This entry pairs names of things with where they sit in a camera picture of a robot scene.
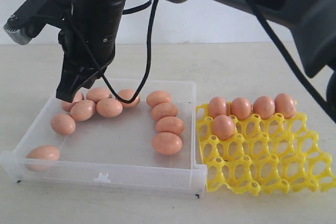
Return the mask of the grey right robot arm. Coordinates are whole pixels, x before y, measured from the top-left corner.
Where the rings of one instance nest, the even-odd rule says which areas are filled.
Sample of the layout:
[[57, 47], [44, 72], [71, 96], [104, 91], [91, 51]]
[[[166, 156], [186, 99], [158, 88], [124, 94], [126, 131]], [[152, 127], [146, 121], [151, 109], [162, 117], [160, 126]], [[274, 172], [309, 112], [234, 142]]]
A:
[[[182, 3], [187, 0], [166, 0]], [[323, 111], [335, 119], [335, 77], [325, 97], [310, 84], [324, 67], [335, 68], [335, 0], [214, 0], [253, 14], [297, 79]], [[152, 6], [152, 31], [159, 0]], [[56, 97], [71, 102], [82, 87], [103, 77], [115, 54], [125, 0], [70, 0], [62, 16], [59, 42], [64, 62]]]

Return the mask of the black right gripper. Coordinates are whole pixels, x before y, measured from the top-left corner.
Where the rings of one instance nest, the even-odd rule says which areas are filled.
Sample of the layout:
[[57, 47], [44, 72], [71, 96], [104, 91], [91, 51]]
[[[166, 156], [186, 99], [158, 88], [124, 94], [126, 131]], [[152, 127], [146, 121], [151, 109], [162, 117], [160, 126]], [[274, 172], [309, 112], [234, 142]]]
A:
[[115, 40], [126, 0], [55, 0], [62, 7], [58, 39], [64, 61], [56, 98], [73, 102], [90, 89], [115, 55]]

